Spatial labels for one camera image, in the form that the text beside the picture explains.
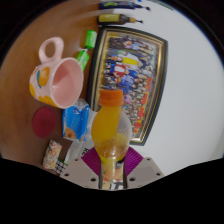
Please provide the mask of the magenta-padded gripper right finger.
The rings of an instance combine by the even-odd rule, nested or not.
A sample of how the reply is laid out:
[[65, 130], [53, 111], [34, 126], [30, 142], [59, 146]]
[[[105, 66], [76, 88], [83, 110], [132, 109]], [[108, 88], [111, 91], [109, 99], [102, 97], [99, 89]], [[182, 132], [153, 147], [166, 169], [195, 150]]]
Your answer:
[[164, 174], [150, 157], [129, 148], [124, 159], [124, 188], [135, 189], [162, 178]]

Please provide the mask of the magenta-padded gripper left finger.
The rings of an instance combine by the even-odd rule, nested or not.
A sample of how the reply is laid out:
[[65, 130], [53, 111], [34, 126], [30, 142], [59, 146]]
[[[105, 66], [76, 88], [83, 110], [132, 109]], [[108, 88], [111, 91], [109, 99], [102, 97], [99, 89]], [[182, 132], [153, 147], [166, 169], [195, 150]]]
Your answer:
[[95, 148], [71, 160], [61, 177], [84, 188], [99, 189], [102, 185], [101, 164]]

